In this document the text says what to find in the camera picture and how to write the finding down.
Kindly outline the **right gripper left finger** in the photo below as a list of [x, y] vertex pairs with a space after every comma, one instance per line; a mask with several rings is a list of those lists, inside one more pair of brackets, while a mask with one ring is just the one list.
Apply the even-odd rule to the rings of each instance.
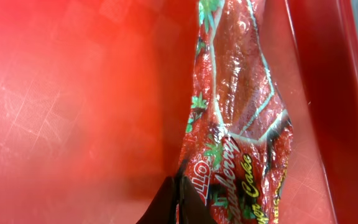
[[177, 185], [167, 177], [137, 224], [175, 224], [177, 212]]

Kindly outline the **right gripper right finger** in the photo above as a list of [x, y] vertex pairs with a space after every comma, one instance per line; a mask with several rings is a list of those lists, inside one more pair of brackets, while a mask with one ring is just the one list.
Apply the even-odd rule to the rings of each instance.
[[178, 170], [179, 224], [216, 224], [190, 179], [185, 175], [187, 163], [188, 160], [183, 160]]

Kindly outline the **red snack wrapper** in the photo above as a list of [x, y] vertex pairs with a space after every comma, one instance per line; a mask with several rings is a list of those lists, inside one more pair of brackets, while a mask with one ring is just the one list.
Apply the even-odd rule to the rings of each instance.
[[260, 46], [265, 3], [200, 0], [180, 153], [218, 223], [277, 223], [293, 128]]

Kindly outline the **red plastic tray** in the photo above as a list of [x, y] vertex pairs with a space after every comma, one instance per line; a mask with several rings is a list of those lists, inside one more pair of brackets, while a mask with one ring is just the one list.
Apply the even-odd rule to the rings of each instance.
[[[358, 223], [351, 1], [263, 1], [293, 128], [277, 223]], [[181, 162], [199, 1], [0, 1], [0, 223], [136, 223]]]

